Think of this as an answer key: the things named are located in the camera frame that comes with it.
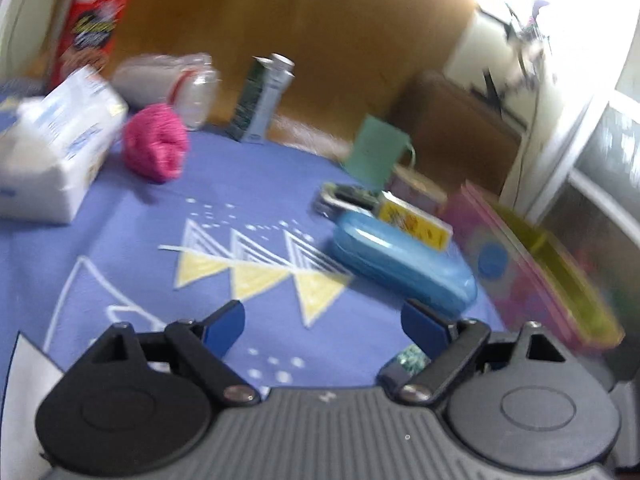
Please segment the blue glasses case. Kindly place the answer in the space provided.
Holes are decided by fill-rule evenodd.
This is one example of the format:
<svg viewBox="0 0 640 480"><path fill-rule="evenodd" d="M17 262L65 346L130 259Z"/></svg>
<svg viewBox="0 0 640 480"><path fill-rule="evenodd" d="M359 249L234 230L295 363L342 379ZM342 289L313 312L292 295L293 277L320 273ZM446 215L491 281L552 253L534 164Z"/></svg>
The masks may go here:
<svg viewBox="0 0 640 480"><path fill-rule="evenodd" d="M329 251L352 272L452 316L477 298L476 278L456 245L440 252L359 212L337 218Z"/></svg>

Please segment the yellow card box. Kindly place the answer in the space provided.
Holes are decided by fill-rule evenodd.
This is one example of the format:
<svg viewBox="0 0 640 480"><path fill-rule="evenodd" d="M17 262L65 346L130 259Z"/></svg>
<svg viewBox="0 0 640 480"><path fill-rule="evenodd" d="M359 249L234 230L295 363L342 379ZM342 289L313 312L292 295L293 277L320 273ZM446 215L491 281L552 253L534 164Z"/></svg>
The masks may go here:
<svg viewBox="0 0 640 480"><path fill-rule="evenodd" d="M454 230L448 223L388 191L383 191L378 198L376 218L439 252L446 252L454 234Z"/></svg>

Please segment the pink knitted soft ball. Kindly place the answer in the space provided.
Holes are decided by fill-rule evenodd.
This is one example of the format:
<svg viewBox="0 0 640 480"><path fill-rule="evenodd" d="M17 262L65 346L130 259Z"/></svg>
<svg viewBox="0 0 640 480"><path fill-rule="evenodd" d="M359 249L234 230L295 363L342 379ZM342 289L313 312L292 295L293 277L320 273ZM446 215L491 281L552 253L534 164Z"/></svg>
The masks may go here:
<svg viewBox="0 0 640 480"><path fill-rule="evenodd" d="M189 150L188 130L166 103L147 106L134 114L122 134L126 166L156 183L178 179Z"/></svg>

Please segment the pink tin box gold interior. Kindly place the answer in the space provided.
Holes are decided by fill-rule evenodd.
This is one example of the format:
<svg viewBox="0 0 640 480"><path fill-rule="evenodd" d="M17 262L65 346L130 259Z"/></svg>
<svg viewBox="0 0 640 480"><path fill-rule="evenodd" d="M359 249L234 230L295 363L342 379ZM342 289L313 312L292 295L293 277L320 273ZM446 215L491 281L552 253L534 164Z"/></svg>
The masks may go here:
<svg viewBox="0 0 640 480"><path fill-rule="evenodd" d="M471 183L448 197L440 218L454 229L454 242L507 328L536 321L582 353L622 342L620 322L549 232Z"/></svg>

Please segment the blue patterned tablecloth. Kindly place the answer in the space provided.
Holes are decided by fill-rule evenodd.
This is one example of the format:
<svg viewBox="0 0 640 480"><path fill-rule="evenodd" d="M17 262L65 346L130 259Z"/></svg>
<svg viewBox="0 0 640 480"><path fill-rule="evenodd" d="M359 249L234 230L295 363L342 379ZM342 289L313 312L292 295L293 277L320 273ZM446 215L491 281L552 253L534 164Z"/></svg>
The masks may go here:
<svg viewBox="0 0 640 480"><path fill-rule="evenodd" d="M246 325L228 362L273 386L373 382L405 347L400 297L329 254L333 226L312 210L341 170L278 144L194 132L182 176L153 184L119 148L98 168L72 223L1 223L1 474L51 469L35 434L40 401L114 323L159 332L240 300Z"/></svg>

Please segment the peanut can with lid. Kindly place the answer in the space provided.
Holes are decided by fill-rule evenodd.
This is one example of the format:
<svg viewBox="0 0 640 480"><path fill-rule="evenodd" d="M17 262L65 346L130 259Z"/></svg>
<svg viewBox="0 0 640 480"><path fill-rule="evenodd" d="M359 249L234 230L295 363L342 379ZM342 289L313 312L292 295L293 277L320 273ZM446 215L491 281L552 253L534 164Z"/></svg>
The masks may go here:
<svg viewBox="0 0 640 480"><path fill-rule="evenodd" d="M394 167L385 189L400 200L434 216L447 201L447 193L437 184L420 172L400 165Z"/></svg>

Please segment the mint green plastic mug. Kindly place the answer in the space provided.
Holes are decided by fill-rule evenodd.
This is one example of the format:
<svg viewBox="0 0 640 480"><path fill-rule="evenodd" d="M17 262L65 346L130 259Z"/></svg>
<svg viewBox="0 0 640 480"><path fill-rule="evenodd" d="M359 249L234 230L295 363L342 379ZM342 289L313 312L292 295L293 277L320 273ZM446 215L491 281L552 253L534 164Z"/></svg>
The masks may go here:
<svg viewBox="0 0 640 480"><path fill-rule="evenodd" d="M374 116L364 118L352 150L342 162L343 169L354 179L382 190L401 157L409 154L408 167L416 164L416 151L410 136Z"/></svg>

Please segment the brown chair back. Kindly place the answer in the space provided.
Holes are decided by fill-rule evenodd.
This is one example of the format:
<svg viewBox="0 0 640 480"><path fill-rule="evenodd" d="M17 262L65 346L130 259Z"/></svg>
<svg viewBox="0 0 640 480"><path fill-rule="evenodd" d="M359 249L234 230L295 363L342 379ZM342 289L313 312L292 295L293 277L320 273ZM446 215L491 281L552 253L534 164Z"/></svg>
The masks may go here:
<svg viewBox="0 0 640 480"><path fill-rule="evenodd" d="M447 193L470 181L499 195L520 151L512 126L434 70L407 82L385 120L410 136L416 171Z"/></svg>

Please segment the white tissue pack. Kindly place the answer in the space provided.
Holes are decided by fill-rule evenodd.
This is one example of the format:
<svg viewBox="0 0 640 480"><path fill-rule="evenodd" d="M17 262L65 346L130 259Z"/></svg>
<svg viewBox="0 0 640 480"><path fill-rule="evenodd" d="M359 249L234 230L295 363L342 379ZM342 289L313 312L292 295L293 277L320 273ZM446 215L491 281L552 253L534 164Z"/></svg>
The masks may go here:
<svg viewBox="0 0 640 480"><path fill-rule="evenodd" d="M72 222L122 132L128 106L91 66L42 98L6 110L1 130L1 217Z"/></svg>

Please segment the clear plastic jar red band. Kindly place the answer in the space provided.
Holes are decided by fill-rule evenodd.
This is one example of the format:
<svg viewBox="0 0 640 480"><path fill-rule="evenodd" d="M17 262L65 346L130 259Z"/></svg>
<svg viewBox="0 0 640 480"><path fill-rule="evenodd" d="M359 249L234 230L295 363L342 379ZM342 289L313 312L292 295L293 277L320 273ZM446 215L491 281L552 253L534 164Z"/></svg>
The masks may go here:
<svg viewBox="0 0 640 480"><path fill-rule="evenodd" d="M136 110L165 103L187 129L196 130L205 124L214 104L219 73L208 53L142 54L120 63L111 83Z"/></svg>

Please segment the green white drink carton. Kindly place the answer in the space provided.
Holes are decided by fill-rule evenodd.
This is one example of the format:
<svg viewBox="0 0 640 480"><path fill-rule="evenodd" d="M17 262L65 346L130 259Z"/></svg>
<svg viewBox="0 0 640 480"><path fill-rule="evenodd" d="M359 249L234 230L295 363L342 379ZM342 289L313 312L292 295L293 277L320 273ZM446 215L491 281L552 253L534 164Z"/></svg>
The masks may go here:
<svg viewBox="0 0 640 480"><path fill-rule="evenodd" d="M226 129L232 140L262 144L281 101L294 79L295 63L279 53L255 56Z"/></svg>

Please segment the red cereal box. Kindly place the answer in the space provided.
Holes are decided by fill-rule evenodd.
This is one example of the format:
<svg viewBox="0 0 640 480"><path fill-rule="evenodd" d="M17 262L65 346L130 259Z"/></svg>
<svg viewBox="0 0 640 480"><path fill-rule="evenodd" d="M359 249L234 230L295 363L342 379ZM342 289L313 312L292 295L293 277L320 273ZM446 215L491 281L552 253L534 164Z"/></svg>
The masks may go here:
<svg viewBox="0 0 640 480"><path fill-rule="evenodd" d="M53 25L46 89L52 90L75 70L104 69L114 49L117 25L129 0L62 0Z"/></svg>

